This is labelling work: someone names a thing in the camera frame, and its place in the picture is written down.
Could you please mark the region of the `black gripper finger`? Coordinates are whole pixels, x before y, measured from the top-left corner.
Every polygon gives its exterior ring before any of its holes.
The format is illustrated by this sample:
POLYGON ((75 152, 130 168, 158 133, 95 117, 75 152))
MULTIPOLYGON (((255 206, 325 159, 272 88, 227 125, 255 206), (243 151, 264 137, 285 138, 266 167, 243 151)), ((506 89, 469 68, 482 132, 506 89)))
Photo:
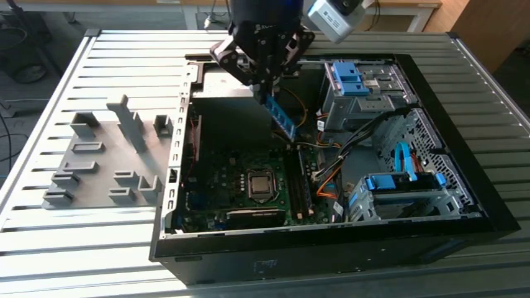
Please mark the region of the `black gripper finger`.
POLYGON ((309 29, 297 29, 294 34, 288 37, 289 33, 282 33, 277 38, 276 52, 270 59, 270 79, 268 82, 268 93, 276 97, 278 84, 285 75, 292 76, 301 67, 300 59, 308 51, 316 34, 309 29))
POLYGON ((247 64, 241 64, 243 57, 237 51, 237 43, 233 39, 225 39, 217 43, 210 54, 219 67, 226 70, 234 78, 251 87, 254 98, 260 104, 266 102, 266 71, 258 62, 254 62, 246 55, 247 64))

